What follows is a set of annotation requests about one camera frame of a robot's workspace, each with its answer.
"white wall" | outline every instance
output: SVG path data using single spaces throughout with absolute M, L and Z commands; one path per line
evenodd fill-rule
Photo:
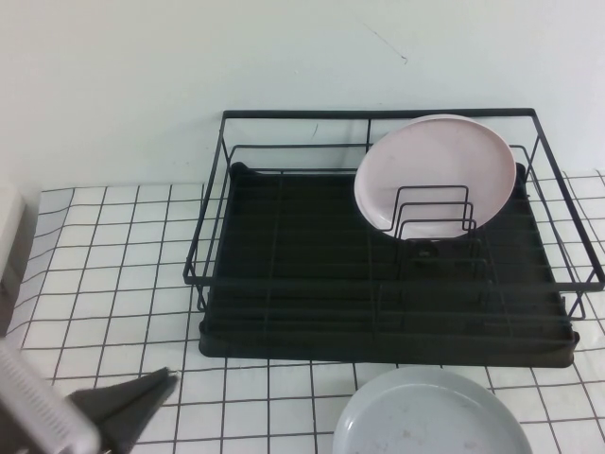
M 201 181 L 229 108 L 535 107 L 563 168 L 604 167 L 603 24 L 602 0 L 4 0 L 0 179 Z

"plate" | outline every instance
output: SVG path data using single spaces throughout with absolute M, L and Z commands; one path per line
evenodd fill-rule
M 430 115 L 373 145 L 354 193 L 364 218 L 389 236 L 450 238 L 493 218 L 515 177 L 510 147 L 497 133 L 464 116 Z
M 381 375 L 351 398 L 334 454 L 531 454 L 521 425 L 492 393 L 439 368 Z

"black metal wire rack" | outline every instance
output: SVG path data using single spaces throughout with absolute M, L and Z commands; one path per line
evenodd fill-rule
M 428 114 L 525 120 L 533 146 L 510 145 L 516 185 L 487 224 L 476 226 L 468 187 L 439 186 L 457 195 L 395 202 L 385 229 L 393 238 L 359 213 L 356 165 L 382 134 Z M 586 281 L 572 271 L 544 180 L 557 183 L 577 229 Z M 427 187 L 436 188 L 402 186 L 397 200 Z M 582 295 L 605 286 L 532 109 L 226 111 L 208 188 L 183 273 L 205 311 L 207 356 L 565 367 L 579 341 L 571 322 L 586 315 Z M 456 214 L 402 221 L 409 206 L 428 203 Z M 399 239 L 410 222 L 434 221 L 459 223 L 465 235 Z M 556 248 L 545 248 L 546 231 Z

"white tile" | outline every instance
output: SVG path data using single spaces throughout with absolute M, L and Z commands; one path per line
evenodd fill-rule
M 43 293 L 76 293 L 82 270 L 49 271 L 44 281 Z
M 315 452 L 312 435 L 271 438 L 271 454 L 309 454 Z
M 22 350 L 21 356 L 42 378 L 52 378 L 59 362 L 60 349 L 56 350 Z
M 586 383 L 586 391 L 595 407 L 596 416 L 605 417 L 605 383 Z
M 88 247 L 56 249 L 49 269 L 74 270 L 84 268 L 88 249 Z
M 113 315 L 148 315 L 152 297 L 153 290 L 118 291 Z
M 181 402 L 220 402 L 223 400 L 224 371 L 185 372 Z
M 318 435 L 318 454 L 332 454 L 332 434 Z
M 156 266 L 124 267 L 120 274 L 119 289 L 153 288 L 155 282 Z
M 223 442 L 223 454 L 228 454 L 225 450 L 225 443 Z M 220 441 L 211 440 L 209 442 L 178 442 L 176 454 L 219 454 L 220 453 Z
M 223 454 L 242 453 L 267 454 L 267 438 L 240 438 L 233 440 L 225 440 L 223 442 Z
M 124 246 L 93 246 L 86 268 L 119 267 L 123 256 Z
M 535 385 L 531 370 L 527 367 L 490 367 L 490 378 L 495 388 Z
M 116 376 L 100 376 L 97 378 L 96 387 L 97 388 L 107 388 L 113 385 L 120 385 L 122 383 L 126 383 L 127 381 L 132 381 L 137 379 L 138 374 L 132 375 L 116 375 Z
M 38 215 L 34 236 L 47 236 L 60 229 L 67 216 L 67 210 L 61 210 L 47 215 Z
M 355 384 L 351 364 L 321 364 L 313 366 L 315 395 L 353 394 Z
M 179 440 L 220 437 L 222 404 L 185 405 L 179 417 Z
M 137 189 L 137 186 L 108 187 L 103 203 L 133 203 L 136 200 Z
M 119 268 L 98 268 L 85 270 L 80 291 L 115 290 Z
M 225 404 L 224 431 L 226 437 L 266 435 L 267 402 Z
M 227 400 L 267 399 L 267 368 L 230 369 Z
M 25 348 L 61 347 L 68 322 L 31 322 Z
M 138 203 L 134 209 L 134 222 L 164 221 L 167 202 Z
M 169 194 L 170 186 L 167 184 L 141 186 L 137 201 L 167 201 Z
M 605 218 L 605 201 L 603 199 L 584 199 L 579 201 L 579 204 L 588 219 Z
M 481 366 L 443 366 L 446 371 L 453 372 L 458 375 L 462 375 L 475 383 L 483 386 L 484 388 L 490 387 L 490 379 L 485 367 Z
M 581 385 L 541 388 L 550 419 L 578 419 L 593 416 L 588 397 Z
M 55 380 L 53 390 L 66 397 L 74 391 L 91 390 L 94 386 L 94 378 L 62 378 Z
M 605 184 L 598 176 L 594 178 L 572 178 L 569 180 L 574 195 L 578 199 L 586 199 L 589 197 L 605 198 Z
M 313 432 L 311 399 L 270 401 L 271 434 Z
M 161 263 L 185 263 L 191 241 L 171 241 L 162 246 Z
M 168 220 L 197 220 L 200 205 L 200 201 L 173 201 L 168 207 Z
M 308 366 L 310 364 L 309 361 L 303 361 L 299 359 L 270 359 L 268 363 L 271 366 L 286 366 L 286 365 L 296 365 L 296 366 Z
M 76 295 L 41 295 L 33 320 L 69 319 Z
M 43 191 L 40 194 L 40 213 L 48 213 L 65 208 L 69 205 L 73 194 L 73 189 Z
M 521 423 L 546 420 L 546 412 L 537 388 L 496 390 L 495 395 Z
M 199 369 L 215 369 L 225 366 L 225 358 L 208 358 L 199 352 L 197 340 L 187 342 L 185 371 Z
M 189 321 L 189 332 L 187 333 L 187 339 L 199 340 L 199 324 L 204 320 L 204 314 L 202 312 L 194 311 L 190 314 Z
M 129 244 L 162 241 L 163 231 L 163 222 L 146 222 L 143 224 L 132 224 L 132 227 L 130 228 Z
M 581 243 L 573 243 L 566 244 L 565 251 L 569 256 L 569 260 L 571 264 L 576 267 L 585 267 L 590 266 L 590 259 L 588 258 L 588 253 L 586 253 L 586 248 Z
M 177 427 L 177 408 L 161 407 L 147 423 L 139 442 L 157 442 L 174 440 Z
M 90 246 L 94 233 L 95 227 L 92 225 L 63 227 L 57 246 Z
M 315 399 L 315 419 L 318 432 L 333 432 L 338 418 L 351 397 L 328 397 Z
M 156 265 L 160 259 L 160 243 L 129 244 L 124 265 Z
M 592 304 L 599 319 L 605 319 L 605 291 L 584 295 L 584 301 Z
M 53 258 L 53 255 L 53 251 L 49 251 L 40 256 L 30 258 L 27 261 L 27 269 L 23 275 L 22 283 L 39 276 L 40 273 L 44 271 L 48 271 L 50 268 L 50 260 Z
M 96 375 L 101 347 L 70 348 L 63 350 L 57 376 Z
M 605 241 L 605 219 L 590 219 L 590 225 L 595 229 L 599 241 Z
M 101 216 L 98 219 L 99 224 L 123 224 L 132 219 L 132 210 L 134 205 L 105 205 L 101 209 Z
M 308 397 L 311 395 L 311 370 L 306 366 L 269 368 L 270 397 Z
M 605 442 L 596 421 L 553 423 L 562 454 L 605 452 Z
M 532 454 L 552 454 L 558 452 L 555 437 L 548 424 L 523 424 Z
M 539 385 L 561 385 L 579 382 L 574 366 L 564 369 L 534 368 L 533 372 Z
M 145 342 L 147 319 L 146 316 L 112 318 L 107 344 Z
M 172 443 L 149 443 L 135 445 L 131 454 L 172 454 Z
M 69 323 L 66 347 L 101 345 L 105 339 L 107 319 L 73 320 Z
M 185 285 L 182 279 L 183 264 L 160 265 L 158 269 L 158 288 L 182 287 Z
M 78 187 L 72 198 L 72 205 L 100 205 L 105 194 L 104 187 Z
M 191 241 L 197 223 L 196 220 L 167 222 L 164 241 Z M 205 238 L 205 236 L 200 235 L 199 238 L 202 239 Z
M 267 366 L 266 359 L 254 359 L 254 358 L 229 358 L 227 367 L 230 369 L 236 367 L 264 367 Z
M 189 310 L 191 300 L 191 289 L 182 288 L 158 288 L 153 298 L 153 313 L 162 314 L 166 312 L 183 312 Z
M 605 380 L 605 350 L 577 352 L 574 363 L 584 381 Z
M 587 348 L 605 348 L 605 333 L 599 321 L 582 321 L 574 323 L 574 329 L 578 331 L 579 342 L 577 350 Z
M 138 374 L 143 345 L 105 347 L 100 373 L 103 375 Z
M 126 244 L 129 226 L 126 224 L 99 225 L 96 227 L 93 244 L 96 246 L 109 244 Z
M 187 314 L 152 315 L 147 341 L 184 341 L 187 335 Z
M 163 367 L 171 371 L 182 369 L 185 342 L 150 343 L 145 348 L 143 372 L 153 372 Z
M 100 206 L 72 206 L 67 212 L 65 225 L 88 224 L 95 225 Z
M 171 201 L 196 201 L 202 196 L 203 184 L 174 184 L 170 193 Z
M 360 362 L 355 365 L 357 375 L 357 387 L 361 388 L 373 378 L 385 374 L 395 369 L 394 364 L 379 364 L 370 362 Z
M 80 293 L 76 299 L 74 319 L 109 317 L 112 301 L 112 291 L 104 293 Z
M 21 285 L 21 288 L 19 288 L 17 304 L 30 300 L 32 297 L 39 295 L 40 290 L 42 290 L 42 284 L 45 277 L 46 273 L 43 273 L 29 279 L 27 282 L 24 282 Z

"black grout line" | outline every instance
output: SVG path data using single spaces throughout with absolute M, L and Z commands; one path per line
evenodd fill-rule
M 540 402 L 542 402 L 542 406 L 544 408 L 544 414 L 546 415 L 546 421 L 548 422 L 548 426 L 550 427 L 550 432 L 552 433 L 552 437 L 555 440 L 555 445 L 557 446 L 557 450 L 559 454 L 562 454 L 561 447 L 559 446 L 559 440 L 557 440 L 557 435 L 555 434 L 555 428 L 552 426 L 552 421 L 550 420 L 550 415 L 548 414 L 548 408 L 546 407 L 545 399 L 542 396 L 542 391 L 540 390 L 540 386 L 538 385 L 538 378 L 536 378 L 536 374 L 533 372 L 533 367 L 530 367 L 531 376 L 533 377 L 533 381 L 536 384 L 536 389 L 538 390 L 538 395 L 540 396 Z
M 267 359 L 267 454 L 271 454 L 271 400 L 277 400 L 276 398 L 271 399 L 270 363 L 271 360 Z
M 225 439 L 225 407 L 227 402 L 227 359 L 225 358 L 225 367 L 223 369 L 223 400 L 222 411 L 220 415 L 220 450 L 219 453 L 223 454 L 223 442 Z
M 355 390 L 357 391 L 359 389 L 359 383 L 357 382 L 357 367 L 355 366 L 355 363 L 352 363 L 353 365 L 353 382 L 355 384 Z
M 106 194 L 107 194 L 107 187 L 103 191 L 103 199 L 101 200 L 101 207 L 103 206 L 103 201 L 105 200 L 105 195 Z M 97 221 L 98 221 L 98 218 L 100 216 L 101 216 L 101 209 L 98 210 L 98 215 L 96 217 Z M 93 241 L 95 240 L 95 234 L 96 234 L 96 226 L 94 227 L 93 234 L 91 235 L 91 244 L 90 244 L 90 247 L 88 248 L 88 251 L 86 252 L 86 259 L 84 260 L 84 268 L 86 268 L 86 264 L 88 263 L 88 258 L 91 255 L 91 247 L 93 246 Z M 78 293 L 79 290 L 80 290 L 80 288 L 82 287 L 82 281 L 83 281 L 83 279 L 84 279 L 84 270 L 81 271 L 81 274 L 80 274 L 80 277 L 79 277 L 79 282 L 78 282 L 78 289 L 77 289 L 76 293 Z M 70 318 L 74 317 L 74 312 L 76 311 L 76 304 L 77 304 L 77 299 L 74 300 L 74 305 L 72 306 Z M 62 345 L 61 345 L 61 348 L 60 348 L 60 351 L 59 351 L 59 357 L 57 358 L 57 364 L 55 365 L 55 373 L 53 374 L 53 381 L 52 381 L 53 384 L 55 383 L 55 380 L 57 379 L 57 373 L 59 372 L 59 367 L 61 365 L 61 359 L 62 359 L 62 356 L 63 356 L 63 351 L 65 349 L 65 343 L 67 342 L 67 336 L 69 335 L 69 329 L 71 327 L 71 322 L 72 322 L 71 320 L 68 321 L 67 322 L 67 327 L 65 328 L 65 334 L 63 335 L 63 342 L 62 342 Z
M 305 437 L 314 435 L 312 432 L 297 432 L 297 433 L 276 433 L 273 435 L 237 435 L 231 437 L 211 437 L 211 438 L 184 438 L 177 440 L 179 444 L 197 443 L 197 442 L 218 442 L 222 443 L 223 440 L 258 440 L 259 438 L 287 438 L 287 437 Z M 332 435 L 332 431 L 317 432 L 318 435 Z M 151 440 L 148 442 L 139 442 L 137 445 L 158 445 L 172 443 L 172 440 Z
M 207 241 L 208 243 L 211 242 L 217 242 L 218 238 L 200 238 L 198 240 L 198 242 L 202 242 L 202 241 Z M 93 248 L 104 248 L 104 247 L 111 247 L 111 246 L 139 246 L 139 245 L 143 245 L 143 244 L 160 244 L 160 243 L 189 243 L 191 244 L 191 238 L 185 238 L 185 239 L 164 239 L 164 241 L 161 240 L 155 240 L 155 241 L 134 241 L 134 242 L 128 242 L 128 243 L 103 243 L 103 244 L 94 244 Z M 30 262 L 32 260 L 35 260 L 36 258 L 40 258 L 43 255 L 50 253 L 51 251 L 55 251 L 56 249 L 73 249 L 73 248 L 86 248 L 88 247 L 86 244 L 70 244 L 70 245 L 64 245 L 64 246 L 56 246 L 54 248 L 51 248 L 47 251 L 44 251 L 43 253 L 39 253 L 38 255 L 35 255 L 33 257 L 29 257 L 29 259 L 27 260 L 27 262 Z
M 490 383 L 490 387 L 488 388 L 488 390 L 490 390 L 492 394 L 495 394 L 495 388 L 493 387 L 492 376 L 490 375 L 490 370 L 488 369 L 488 366 L 485 366 L 485 374 L 488 376 L 488 383 Z
M 170 200 L 170 195 L 172 194 L 172 184 L 168 189 L 168 200 Z M 168 223 L 168 212 L 170 211 L 170 202 L 166 203 L 166 211 L 164 214 L 164 228 L 162 229 L 162 241 L 164 241 L 164 236 L 166 234 L 166 225 Z M 145 351 L 147 349 L 146 343 L 149 339 L 149 327 L 151 326 L 151 317 L 153 316 L 153 303 L 155 300 L 155 292 L 156 287 L 158 286 L 158 276 L 160 275 L 160 262 L 162 260 L 162 249 L 164 247 L 164 243 L 160 244 L 160 252 L 158 254 L 158 263 L 155 268 L 155 279 L 153 281 L 153 290 L 151 291 L 151 304 L 149 305 L 149 314 L 147 319 L 147 330 L 145 332 L 145 343 L 143 344 L 143 352 L 141 353 L 141 364 L 139 365 L 139 376 L 143 373 L 143 361 L 145 360 Z
M 69 207 L 71 206 L 71 203 L 72 203 L 72 200 L 74 199 L 74 194 L 75 194 L 75 193 L 76 193 L 76 191 L 75 191 L 75 190 L 72 190 L 72 197 L 71 197 L 71 199 L 69 200 L 69 205 L 67 205 L 67 209 L 69 209 Z M 56 243 L 55 243 L 55 248 L 57 247 L 57 244 L 59 244 L 59 240 L 61 239 L 61 233 L 59 233 L 59 235 L 57 236 L 57 241 L 56 241 Z M 53 261 L 53 256 L 54 256 L 54 255 L 55 255 L 55 251 L 53 250 L 53 253 L 50 255 L 50 260 L 48 261 L 48 267 L 50 267 L 50 264 L 51 264 L 51 263 L 52 263 L 52 261 Z M 48 276 L 48 272 L 47 272 L 47 273 L 44 275 L 44 278 L 43 278 L 42 283 L 41 283 L 41 285 L 40 285 L 40 290 L 38 291 L 38 294 L 37 294 L 37 295 L 32 296 L 31 298 L 27 298 L 25 301 L 23 301 L 23 302 L 21 302 L 19 305 L 15 306 L 15 307 L 12 309 L 12 310 L 13 310 L 13 313 L 14 313 L 14 310 L 15 310 L 17 307 L 21 306 L 23 303 L 25 303 L 25 302 L 27 302 L 27 301 L 30 301 L 30 300 L 31 300 L 31 299 L 33 299 L 33 298 L 36 298 L 36 302 L 34 303 L 34 307 L 33 307 L 32 311 L 31 311 L 30 319 L 31 319 L 31 317 L 33 317 L 33 316 L 34 316 L 34 314 L 36 313 L 36 309 L 38 308 L 38 302 L 40 301 L 40 297 L 42 296 L 42 290 L 44 289 L 44 284 L 46 283 L 46 276 Z M 24 336 L 23 336 L 23 339 L 21 340 L 21 348 L 23 348 L 23 347 L 24 347 L 24 345 L 26 344 L 27 334 L 29 334 L 29 327 L 30 327 L 30 326 L 31 326 L 31 323 L 30 323 L 30 324 L 27 326 L 26 332 L 25 332 L 25 334 L 24 334 Z M 10 330 L 10 332 L 15 331 L 15 330 L 17 329 L 17 327 L 15 327 L 14 329 L 11 329 L 11 330 Z
M 574 366 L 574 369 L 576 370 L 576 374 L 578 374 L 578 378 L 579 378 L 580 384 L 582 386 L 582 389 L 584 390 L 584 394 L 586 394 L 586 398 L 588 399 L 588 404 L 590 405 L 590 410 L 592 411 L 593 415 L 595 416 L 596 425 L 598 426 L 598 431 L 601 433 L 601 438 L 603 439 L 603 442 L 605 442 L 605 433 L 603 432 L 603 428 L 601 427 L 601 424 L 598 423 L 598 415 L 596 414 L 595 405 L 593 404 L 593 400 L 590 398 L 590 394 L 588 394 L 588 389 L 586 388 L 586 384 L 584 383 L 584 381 L 582 379 L 582 375 L 579 373 L 578 366 L 575 363 L 573 364 L 573 366 Z
M 136 193 L 134 195 L 134 204 L 133 204 L 133 208 L 132 208 L 132 213 L 130 214 L 130 219 L 134 218 L 134 211 L 136 210 L 136 202 L 137 199 L 139 198 L 139 190 L 140 190 L 140 186 L 137 186 L 136 188 Z M 128 243 L 129 237 L 130 237 L 130 231 L 131 231 L 132 226 L 129 227 L 129 231 L 126 234 L 126 242 Z M 109 336 L 110 333 L 110 325 L 112 324 L 112 315 L 113 315 L 113 309 L 115 307 L 115 300 L 117 298 L 117 292 L 118 292 L 118 288 L 120 286 L 120 278 L 122 277 L 122 267 L 124 266 L 124 260 L 126 259 L 126 251 L 127 251 L 127 247 L 124 248 L 124 251 L 122 252 L 122 261 L 120 263 L 120 268 L 117 272 L 117 279 L 115 281 L 115 290 L 113 291 L 113 297 L 112 297 L 112 306 L 110 307 L 110 313 L 108 316 L 108 320 L 107 320 L 107 326 L 105 326 L 105 335 L 103 337 L 103 344 L 101 345 L 101 353 L 98 357 L 98 363 L 96 365 L 96 378 L 95 378 L 95 385 L 94 387 L 96 388 L 96 385 L 98 383 L 98 375 L 101 371 L 101 363 L 103 362 L 103 355 L 105 353 L 105 343 L 107 343 L 107 338 Z
M 200 197 L 202 199 L 204 197 L 204 188 L 205 188 L 205 184 L 203 184 L 201 186 Z M 194 260 L 196 260 L 196 261 L 198 260 L 198 248 L 196 248 Z M 182 405 L 182 386 L 183 386 L 183 382 L 185 379 L 185 369 L 187 366 L 187 348 L 189 347 L 189 325 L 191 323 L 191 313 L 193 311 L 192 306 L 193 306 L 194 288 L 195 288 L 195 286 L 191 286 L 191 289 L 189 290 L 189 311 L 188 311 L 188 315 L 187 315 L 187 325 L 185 327 L 186 331 L 185 331 L 184 350 L 182 352 L 181 382 L 179 383 L 179 398 L 177 401 L 177 416 L 176 416 L 175 425 L 174 425 L 174 443 L 172 446 L 172 454 L 176 454 L 176 452 L 177 452 L 177 440 L 179 438 L 179 421 L 181 419 L 181 405 Z
M 318 454 L 318 418 L 315 411 L 315 383 L 313 381 L 313 361 L 309 361 L 309 373 L 311 375 L 311 411 L 313 413 L 313 442 L 315 444 L 315 454 Z

